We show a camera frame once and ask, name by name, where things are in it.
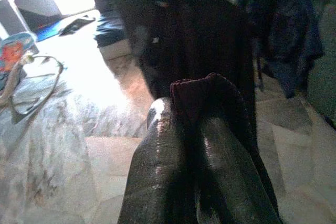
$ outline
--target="tiled floor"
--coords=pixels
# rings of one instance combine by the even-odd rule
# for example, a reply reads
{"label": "tiled floor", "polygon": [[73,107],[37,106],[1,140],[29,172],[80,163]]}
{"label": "tiled floor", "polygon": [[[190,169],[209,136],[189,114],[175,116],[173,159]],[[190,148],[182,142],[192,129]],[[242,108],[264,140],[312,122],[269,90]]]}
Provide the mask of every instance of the tiled floor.
{"label": "tiled floor", "polygon": [[[0,223],[117,223],[132,154],[152,103],[133,64],[115,78],[94,24],[39,44],[64,62],[54,95],[33,117],[0,113]],[[304,98],[264,77],[258,141],[285,223],[336,223],[336,132]]]}

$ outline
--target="marble floor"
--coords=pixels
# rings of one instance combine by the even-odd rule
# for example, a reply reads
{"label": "marble floor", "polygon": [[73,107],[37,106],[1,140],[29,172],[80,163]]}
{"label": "marble floor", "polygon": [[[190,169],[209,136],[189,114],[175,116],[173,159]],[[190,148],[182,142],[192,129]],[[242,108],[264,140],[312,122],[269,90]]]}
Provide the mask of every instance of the marble floor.
{"label": "marble floor", "polygon": [[[95,23],[38,44],[65,70],[42,109],[18,124],[0,113],[0,223],[117,223],[132,154],[153,99],[131,63],[117,77]],[[304,97],[264,76],[258,141],[287,224],[336,223],[336,131]],[[40,92],[42,87],[31,87]]]}

